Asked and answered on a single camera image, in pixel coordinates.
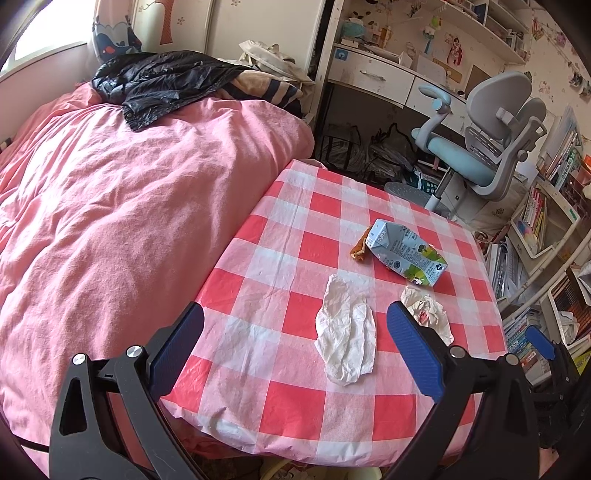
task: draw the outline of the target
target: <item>pink duvet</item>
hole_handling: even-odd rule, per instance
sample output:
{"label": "pink duvet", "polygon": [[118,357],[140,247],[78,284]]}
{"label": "pink duvet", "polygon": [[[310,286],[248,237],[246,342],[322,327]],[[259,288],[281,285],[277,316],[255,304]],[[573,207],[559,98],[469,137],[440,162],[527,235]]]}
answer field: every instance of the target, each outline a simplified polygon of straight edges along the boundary
{"label": "pink duvet", "polygon": [[303,122],[258,100],[205,99],[139,133],[88,84],[42,106],[0,154],[0,402],[13,432],[47,445],[72,356],[119,355],[172,323],[312,148]]}

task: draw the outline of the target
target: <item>white tissue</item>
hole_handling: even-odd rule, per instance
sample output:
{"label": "white tissue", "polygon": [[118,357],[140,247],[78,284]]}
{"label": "white tissue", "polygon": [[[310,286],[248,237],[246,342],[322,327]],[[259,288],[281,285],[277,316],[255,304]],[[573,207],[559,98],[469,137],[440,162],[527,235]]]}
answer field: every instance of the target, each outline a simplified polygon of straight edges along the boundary
{"label": "white tissue", "polygon": [[337,385],[355,383],[371,373],[375,357],[374,314],[362,294],[331,275],[322,308],[316,315],[314,345],[326,364],[326,377]]}
{"label": "white tissue", "polygon": [[420,325],[435,330],[447,346],[453,343],[454,337],[447,313],[435,299],[414,288],[406,287],[400,296],[400,301]]}

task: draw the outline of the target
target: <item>black puffer jacket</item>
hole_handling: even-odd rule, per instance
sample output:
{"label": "black puffer jacket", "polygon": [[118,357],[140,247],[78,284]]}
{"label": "black puffer jacket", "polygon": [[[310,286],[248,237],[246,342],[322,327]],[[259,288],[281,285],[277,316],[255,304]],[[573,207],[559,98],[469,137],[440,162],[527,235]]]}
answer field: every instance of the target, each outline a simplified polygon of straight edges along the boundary
{"label": "black puffer jacket", "polygon": [[105,102],[122,106],[135,132],[210,95],[247,69],[190,50],[131,53],[102,65],[92,86]]}

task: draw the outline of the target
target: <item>red and white checkered tablecloth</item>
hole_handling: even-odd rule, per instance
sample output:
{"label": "red and white checkered tablecloth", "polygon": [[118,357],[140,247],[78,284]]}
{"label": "red and white checkered tablecloth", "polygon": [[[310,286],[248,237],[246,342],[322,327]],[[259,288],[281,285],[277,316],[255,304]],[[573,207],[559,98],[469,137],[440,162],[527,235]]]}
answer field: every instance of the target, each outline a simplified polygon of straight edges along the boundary
{"label": "red and white checkered tablecloth", "polygon": [[[427,291],[458,345],[505,353],[501,317],[482,256],[461,226],[378,189],[298,161],[273,183],[205,282],[205,330],[163,403],[176,417],[243,452],[319,465],[396,461],[433,402],[422,396],[386,328],[408,282],[371,253],[349,256],[382,218],[431,243],[448,268]],[[377,327],[374,371],[340,387],[314,347],[315,317],[331,274],[365,292]],[[471,399],[448,452],[475,417]]]}

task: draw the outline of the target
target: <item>window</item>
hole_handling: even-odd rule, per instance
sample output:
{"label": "window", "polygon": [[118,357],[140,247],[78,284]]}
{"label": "window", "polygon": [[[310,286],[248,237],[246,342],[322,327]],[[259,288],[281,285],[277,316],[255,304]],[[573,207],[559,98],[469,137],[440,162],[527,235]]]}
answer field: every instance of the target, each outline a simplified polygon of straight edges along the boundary
{"label": "window", "polygon": [[2,72],[41,50],[87,41],[92,35],[96,0],[53,0],[41,10],[18,40]]}

